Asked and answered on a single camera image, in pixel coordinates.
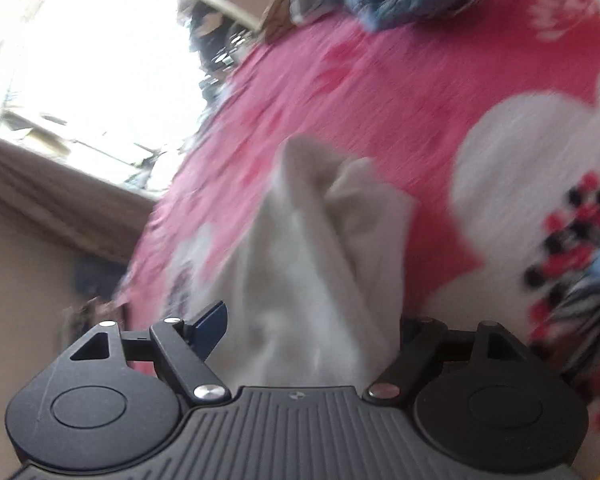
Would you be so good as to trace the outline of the pink floral blanket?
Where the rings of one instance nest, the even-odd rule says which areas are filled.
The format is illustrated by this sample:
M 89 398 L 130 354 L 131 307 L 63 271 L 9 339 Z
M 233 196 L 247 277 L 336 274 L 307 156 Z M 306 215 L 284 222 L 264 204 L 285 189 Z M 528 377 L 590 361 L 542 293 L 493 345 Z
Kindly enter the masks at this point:
M 414 198 L 399 326 L 498 321 L 600 426 L 600 295 L 560 303 L 600 239 L 597 0 L 482 0 L 385 32 L 336 14 L 254 49 L 136 246 L 118 292 L 134 330 L 221 301 L 207 288 L 296 136 Z

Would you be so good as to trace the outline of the white long-sleeve garment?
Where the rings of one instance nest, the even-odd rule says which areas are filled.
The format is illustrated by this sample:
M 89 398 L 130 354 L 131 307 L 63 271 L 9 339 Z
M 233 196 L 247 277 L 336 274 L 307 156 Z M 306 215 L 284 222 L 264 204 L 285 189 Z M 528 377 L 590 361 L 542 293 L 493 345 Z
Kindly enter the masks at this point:
M 399 349 L 415 209 L 371 160 L 306 136 L 287 141 L 207 288 L 228 309 L 212 370 L 230 388 L 365 387 Z

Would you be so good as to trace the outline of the black wheelchair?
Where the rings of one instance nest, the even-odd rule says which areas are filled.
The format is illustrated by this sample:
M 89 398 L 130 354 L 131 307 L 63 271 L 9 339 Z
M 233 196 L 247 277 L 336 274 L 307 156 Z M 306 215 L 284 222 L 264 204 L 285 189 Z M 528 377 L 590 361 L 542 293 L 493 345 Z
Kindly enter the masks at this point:
M 178 0 L 178 21 L 189 31 L 189 50 L 204 73 L 199 88 L 212 106 L 256 39 L 254 30 L 204 0 Z

